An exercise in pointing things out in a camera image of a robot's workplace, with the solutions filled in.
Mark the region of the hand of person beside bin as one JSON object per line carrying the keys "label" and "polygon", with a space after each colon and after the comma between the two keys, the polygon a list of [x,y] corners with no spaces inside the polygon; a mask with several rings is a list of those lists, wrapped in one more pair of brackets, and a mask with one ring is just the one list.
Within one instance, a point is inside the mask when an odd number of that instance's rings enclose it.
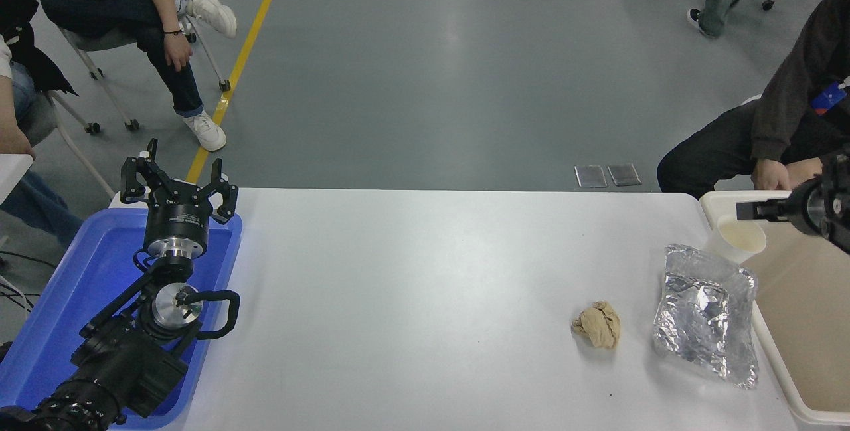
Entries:
{"label": "hand of person beside bin", "polygon": [[823,173],[823,163],[819,157],[804,159],[803,161],[795,161],[786,164],[788,173],[788,189],[795,189],[797,186],[810,179],[814,179]]}
{"label": "hand of person beside bin", "polygon": [[790,174],[786,166],[771,159],[757,159],[752,172],[752,182],[757,190],[790,190]]}

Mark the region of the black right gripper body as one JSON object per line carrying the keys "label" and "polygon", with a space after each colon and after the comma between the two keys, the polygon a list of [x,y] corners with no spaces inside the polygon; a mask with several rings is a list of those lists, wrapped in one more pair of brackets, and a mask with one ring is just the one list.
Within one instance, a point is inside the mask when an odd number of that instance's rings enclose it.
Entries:
{"label": "black right gripper body", "polygon": [[832,237],[831,194],[833,179],[814,177],[790,192],[786,201],[786,217],[800,232],[811,236]]}

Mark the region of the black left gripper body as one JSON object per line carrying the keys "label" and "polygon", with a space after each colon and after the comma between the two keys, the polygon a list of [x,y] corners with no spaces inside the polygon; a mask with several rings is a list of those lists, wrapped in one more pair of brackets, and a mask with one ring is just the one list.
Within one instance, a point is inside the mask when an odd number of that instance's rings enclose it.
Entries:
{"label": "black left gripper body", "polygon": [[187,238],[199,246],[207,245],[212,213],[209,198],[199,195],[194,200],[189,196],[175,202],[168,198],[157,200],[151,195],[147,198],[147,207],[145,246],[166,238]]}

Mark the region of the hand of person beside table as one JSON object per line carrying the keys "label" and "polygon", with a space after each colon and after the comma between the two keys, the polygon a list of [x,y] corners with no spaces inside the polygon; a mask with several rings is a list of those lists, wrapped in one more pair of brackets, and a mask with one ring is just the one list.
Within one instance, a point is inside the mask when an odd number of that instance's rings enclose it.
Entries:
{"label": "hand of person beside table", "polygon": [[15,123],[1,125],[0,153],[2,155],[29,155],[36,159],[30,141]]}

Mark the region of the seated person's hand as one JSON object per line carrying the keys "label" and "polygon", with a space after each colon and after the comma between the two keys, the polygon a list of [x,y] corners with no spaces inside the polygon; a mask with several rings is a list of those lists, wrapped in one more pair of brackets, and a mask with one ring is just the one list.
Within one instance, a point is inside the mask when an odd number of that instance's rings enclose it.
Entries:
{"label": "seated person's hand", "polygon": [[181,31],[166,33],[163,35],[163,46],[166,63],[172,66],[176,72],[184,70],[191,61],[193,50],[188,40]]}

